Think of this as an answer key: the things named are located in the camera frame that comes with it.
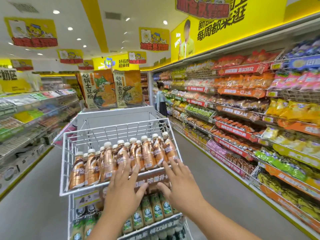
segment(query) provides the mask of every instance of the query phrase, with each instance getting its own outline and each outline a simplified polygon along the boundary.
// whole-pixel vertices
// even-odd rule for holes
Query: black hair
[[[189,19],[186,20],[185,24],[184,24],[184,29],[186,28],[190,28],[191,22]]]
[[[158,86],[158,88],[161,88],[161,87],[164,87],[165,85],[164,85],[163,82],[158,82],[158,81],[157,81],[157,86]]]

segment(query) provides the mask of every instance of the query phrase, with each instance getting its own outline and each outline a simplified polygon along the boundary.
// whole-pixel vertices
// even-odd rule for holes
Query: floor
[[[305,234],[191,145],[175,138],[205,199],[264,240],[307,240]],[[68,198],[59,197],[61,150],[50,153],[0,202],[1,240],[67,240]],[[195,224],[194,240],[205,239]]]

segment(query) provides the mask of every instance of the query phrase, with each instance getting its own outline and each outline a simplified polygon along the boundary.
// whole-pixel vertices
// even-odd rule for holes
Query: man on advertisement
[[[183,35],[185,40],[182,44],[180,40],[178,60],[192,56],[196,53],[195,43],[193,39],[190,38],[190,25],[191,22],[189,19],[187,19],[183,29]]]

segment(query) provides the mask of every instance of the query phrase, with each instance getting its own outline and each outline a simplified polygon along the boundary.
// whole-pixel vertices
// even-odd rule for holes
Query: ceiling
[[[31,4],[39,13],[20,12],[8,1]],[[56,49],[82,49],[84,58],[91,59],[127,51],[139,51],[139,27],[167,28],[172,31],[187,15],[174,9],[174,0],[98,0],[107,46],[109,51],[102,53],[94,31],[86,15],[81,0],[0,0],[2,17],[21,17],[36,19],[52,19],[58,36],[58,47],[46,49],[30,49],[8,44],[12,42],[7,27],[0,20],[0,59],[58,59]],[[106,19],[105,12],[120,13],[121,20]],[[161,52],[149,52],[149,58],[161,57]]]

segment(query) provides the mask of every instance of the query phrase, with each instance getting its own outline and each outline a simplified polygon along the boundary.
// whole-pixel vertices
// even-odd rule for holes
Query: right hand
[[[172,169],[165,161],[163,167],[171,182],[171,190],[163,183],[158,183],[157,188],[162,191],[173,208],[190,216],[205,202],[205,199],[190,169],[179,159],[178,164],[172,158],[170,163]]]

